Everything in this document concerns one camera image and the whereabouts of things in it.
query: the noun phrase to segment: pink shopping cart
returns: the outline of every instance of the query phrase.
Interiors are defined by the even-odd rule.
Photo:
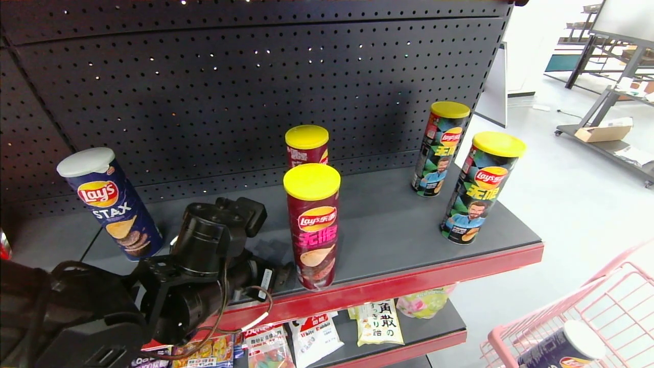
[[[586,323],[606,345],[606,356],[589,367],[654,367],[654,281],[627,260],[644,246],[654,241],[622,252],[573,293],[495,327],[481,344],[487,367],[518,368],[518,356],[568,320]]]

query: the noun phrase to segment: lay's stax can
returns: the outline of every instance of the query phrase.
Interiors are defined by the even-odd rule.
[[[340,186],[338,171],[322,164],[299,165],[284,175],[298,278],[309,290],[334,281]]]
[[[420,157],[411,180],[411,186],[418,195],[433,197],[440,193],[468,116],[470,108],[462,103],[432,103],[422,137]]]
[[[505,133],[475,134],[441,222],[444,237],[457,244],[472,243],[525,150],[521,140]]]
[[[99,147],[77,152],[61,161],[57,172],[130,261],[151,257],[161,249],[162,236],[113,150]]]
[[[300,125],[289,129],[284,138],[289,168],[310,163],[327,164],[327,129],[317,125]]]
[[[606,348],[588,325],[570,320],[520,355],[521,368],[581,368],[602,359]]]

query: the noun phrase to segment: snack bag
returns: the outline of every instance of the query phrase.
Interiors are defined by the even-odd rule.
[[[333,315],[323,313],[288,324],[293,335],[297,368],[306,368],[343,346],[332,321]]]
[[[249,368],[295,368],[283,325],[245,331],[243,341]]]
[[[368,303],[357,307],[356,326],[358,329],[357,346],[363,344],[404,345],[400,321],[395,311],[393,299]]]
[[[157,348],[143,350],[159,355],[170,355],[172,346],[159,346]],[[138,357],[133,359],[129,364],[129,368],[170,368],[172,361],[155,359],[155,358],[142,358]]]
[[[430,319],[443,309],[456,284],[404,295],[398,299],[398,310],[407,317]]]
[[[347,309],[347,315],[350,317],[351,320],[356,319],[356,315],[358,313],[358,308],[357,306],[351,306],[350,308]]]
[[[237,333],[234,335],[234,359],[242,358],[245,355],[244,349],[243,334]]]
[[[189,342],[184,346],[175,347],[173,354],[183,354],[199,343]],[[234,366],[232,347],[231,335],[212,337],[190,357],[173,361],[173,368],[231,368]]]

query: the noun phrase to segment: red shelf edge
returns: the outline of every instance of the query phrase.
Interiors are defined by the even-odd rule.
[[[515,270],[540,262],[543,249],[543,243],[539,242],[488,255],[368,278],[363,282],[346,282],[324,291],[302,291],[282,295],[275,297],[271,314],[260,325],[289,322],[323,312],[343,310],[350,306],[397,298],[456,282]],[[266,307],[267,304],[264,303],[243,303],[232,306],[225,312],[220,328],[239,329],[258,318],[266,311]],[[202,326],[212,326],[214,322],[215,317],[212,317]],[[194,339],[202,339],[206,333],[200,331]],[[153,340],[143,348],[159,345]]]
[[[387,365],[406,361],[411,358],[423,356],[437,350],[443,350],[454,345],[463,344],[468,337],[467,331],[457,331],[445,336],[430,339],[417,344],[405,345],[400,348],[389,350],[379,354],[369,355],[363,358],[346,361],[332,368],[346,367],[386,367]]]

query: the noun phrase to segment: black pegboard panel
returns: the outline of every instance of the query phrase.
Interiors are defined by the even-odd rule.
[[[61,139],[7,49],[0,50],[2,202],[70,193],[54,167],[71,150]]]
[[[417,153],[418,151],[408,151],[389,155],[346,158],[332,161],[332,166],[344,175],[401,168],[414,165]],[[279,185],[285,172],[285,169],[258,170],[172,183],[144,185],[136,189],[144,202],[153,203]],[[5,207],[8,213],[19,217],[53,216],[86,211],[86,206],[83,206],[77,195],[74,194],[19,203],[13,202]]]
[[[507,16],[505,0],[61,0],[3,1],[1,19],[15,44],[118,32]]]
[[[334,160],[417,149],[433,101],[474,106],[505,24],[196,29],[18,52],[75,147],[113,148],[150,185],[282,168],[297,124],[329,129]]]

